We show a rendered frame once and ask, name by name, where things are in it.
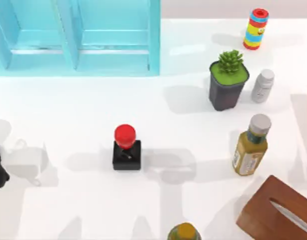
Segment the olive green bottle grey cap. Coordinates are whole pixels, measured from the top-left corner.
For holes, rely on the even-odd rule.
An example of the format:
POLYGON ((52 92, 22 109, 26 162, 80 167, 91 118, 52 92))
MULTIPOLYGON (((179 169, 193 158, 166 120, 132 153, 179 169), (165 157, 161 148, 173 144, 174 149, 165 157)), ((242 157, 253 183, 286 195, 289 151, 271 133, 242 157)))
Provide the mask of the olive green bottle grey cap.
POLYGON ((268 149, 267 134, 271 126, 271 119, 258 113, 250 119, 248 129, 239 135, 232 160, 238 175, 254 174, 268 149))

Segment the light blue rack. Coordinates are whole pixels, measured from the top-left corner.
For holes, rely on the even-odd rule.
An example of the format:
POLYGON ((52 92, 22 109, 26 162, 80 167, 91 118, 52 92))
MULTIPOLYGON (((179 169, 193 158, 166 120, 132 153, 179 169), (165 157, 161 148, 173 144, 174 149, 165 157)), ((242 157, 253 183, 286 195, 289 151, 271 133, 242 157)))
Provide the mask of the light blue rack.
POLYGON ((157 76, 161 0, 0 0, 0 77, 157 76))

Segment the small white bottle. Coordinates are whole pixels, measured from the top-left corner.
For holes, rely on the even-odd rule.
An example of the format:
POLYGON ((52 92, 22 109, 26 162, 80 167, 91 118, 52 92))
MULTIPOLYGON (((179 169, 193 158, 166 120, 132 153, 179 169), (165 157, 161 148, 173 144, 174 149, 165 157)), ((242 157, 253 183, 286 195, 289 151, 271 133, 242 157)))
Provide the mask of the small white bottle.
POLYGON ((268 99, 274 79, 275 74, 271 69, 263 69, 260 72, 251 91, 251 99, 255 103, 264 103, 268 99))

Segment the striped colourful can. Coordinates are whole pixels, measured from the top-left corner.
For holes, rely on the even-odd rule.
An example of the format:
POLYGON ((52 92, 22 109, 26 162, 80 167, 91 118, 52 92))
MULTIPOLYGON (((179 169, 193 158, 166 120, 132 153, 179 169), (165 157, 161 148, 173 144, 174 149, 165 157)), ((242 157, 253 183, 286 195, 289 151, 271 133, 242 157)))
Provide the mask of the striped colourful can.
POLYGON ((248 26, 245 32, 243 45, 246 49, 257 50, 269 19, 269 12, 263 8, 255 8, 249 16, 248 26))

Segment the red and black stamp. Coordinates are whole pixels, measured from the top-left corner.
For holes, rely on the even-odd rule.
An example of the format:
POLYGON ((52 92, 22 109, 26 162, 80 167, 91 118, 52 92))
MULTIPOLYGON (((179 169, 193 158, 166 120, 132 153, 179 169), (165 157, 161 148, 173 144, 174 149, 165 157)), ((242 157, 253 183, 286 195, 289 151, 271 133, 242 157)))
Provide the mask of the red and black stamp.
POLYGON ((114 130, 112 165, 115 171, 139 171, 142 143, 136 139, 136 130, 130 124, 121 124, 114 130))

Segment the brown wooden tissue box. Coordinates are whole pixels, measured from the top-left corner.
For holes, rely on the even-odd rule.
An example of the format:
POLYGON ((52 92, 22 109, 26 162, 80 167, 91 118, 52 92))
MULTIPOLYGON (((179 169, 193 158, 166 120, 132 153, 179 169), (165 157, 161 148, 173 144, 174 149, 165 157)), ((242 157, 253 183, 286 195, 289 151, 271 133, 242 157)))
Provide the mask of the brown wooden tissue box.
POLYGON ((307 198, 270 175, 243 207, 236 224, 254 240, 307 240, 307 232, 284 216, 273 203, 307 223, 307 198))

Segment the green plant in grey pot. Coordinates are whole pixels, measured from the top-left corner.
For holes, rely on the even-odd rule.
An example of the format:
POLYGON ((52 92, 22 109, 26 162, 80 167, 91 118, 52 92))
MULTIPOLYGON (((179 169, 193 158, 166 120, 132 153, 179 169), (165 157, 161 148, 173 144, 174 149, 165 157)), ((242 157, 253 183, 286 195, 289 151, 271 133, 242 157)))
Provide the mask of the green plant in grey pot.
POLYGON ((236 106, 250 74, 243 54, 233 49, 219 54, 210 67, 209 100, 216 111, 236 106))

